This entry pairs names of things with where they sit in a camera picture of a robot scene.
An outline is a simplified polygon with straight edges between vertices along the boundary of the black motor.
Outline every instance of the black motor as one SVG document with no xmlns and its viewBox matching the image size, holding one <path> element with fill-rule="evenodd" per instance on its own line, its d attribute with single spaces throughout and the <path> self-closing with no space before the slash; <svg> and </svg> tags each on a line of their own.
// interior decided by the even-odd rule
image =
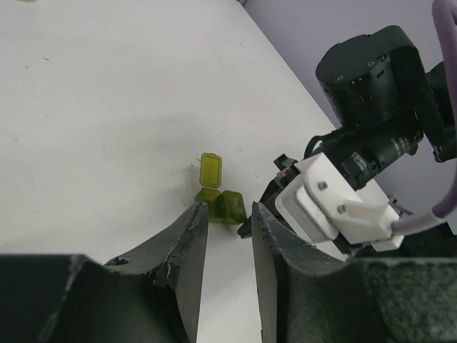
<svg viewBox="0 0 457 343">
<path fill-rule="evenodd" d="M 400 27 L 333 46 L 316 76 L 342 127 L 314 137 L 304 158 L 323 152 L 355 190 L 402 155 L 415 154 L 423 133 L 436 161 L 456 157 L 443 63 L 426 74 Z"/>
</svg>

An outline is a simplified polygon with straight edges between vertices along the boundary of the white surface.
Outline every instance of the white surface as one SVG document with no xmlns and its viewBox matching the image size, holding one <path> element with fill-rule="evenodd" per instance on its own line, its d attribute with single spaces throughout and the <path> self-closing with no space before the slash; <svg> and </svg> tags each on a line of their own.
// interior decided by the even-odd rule
<svg viewBox="0 0 457 343">
<path fill-rule="evenodd" d="M 250 207 L 273 159 L 333 128 L 235 1 L 11 0 L 0 17 L 1 252 L 103 263 L 192 202 L 202 152 Z M 199 342 L 260 342 L 234 227 L 210 228 Z"/>
</svg>

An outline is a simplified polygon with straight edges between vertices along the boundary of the yellow-green container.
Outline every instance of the yellow-green container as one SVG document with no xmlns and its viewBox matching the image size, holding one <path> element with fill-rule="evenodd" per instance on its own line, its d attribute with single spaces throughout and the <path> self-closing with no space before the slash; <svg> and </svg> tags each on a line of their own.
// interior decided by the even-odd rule
<svg viewBox="0 0 457 343">
<path fill-rule="evenodd" d="M 200 184 L 219 188 L 222 183 L 222 158 L 216 154 L 203 153 L 200 165 Z"/>
</svg>

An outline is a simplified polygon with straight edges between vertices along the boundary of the screw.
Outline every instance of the screw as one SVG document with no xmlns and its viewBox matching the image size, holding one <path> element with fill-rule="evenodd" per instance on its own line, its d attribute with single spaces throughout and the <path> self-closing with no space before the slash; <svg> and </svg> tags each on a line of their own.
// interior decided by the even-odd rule
<svg viewBox="0 0 457 343">
<path fill-rule="evenodd" d="M 319 189 L 321 191 L 323 191 L 324 189 L 327 189 L 327 188 L 328 188 L 328 184 L 325 181 L 322 181 L 321 183 L 319 183 Z"/>
<path fill-rule="evenodd" d="M 344 212 L 346 212 L 346 210 L 347 210 L 346 205 L 338 206 L 338 212 L 344 213 Z"/>
</svg>

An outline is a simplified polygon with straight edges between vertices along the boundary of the purple cable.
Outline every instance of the purple cable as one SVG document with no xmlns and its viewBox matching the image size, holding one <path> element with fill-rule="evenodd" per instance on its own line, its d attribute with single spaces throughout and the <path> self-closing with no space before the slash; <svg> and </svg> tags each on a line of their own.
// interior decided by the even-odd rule
<svg viewBox="0 0 457 343">
<path fill-rule="evenodd" d="M 433 21 L 443 53 L 449 96 L 457 131 L 457 7 L 450 0 L 434 0 Z M 440 202 L 423 214 L 414 214 L 392 223 L 394 234 L 415 234 L 442 222 L 457 207 L 457 169 L 451 188 Z"/>
</svg>

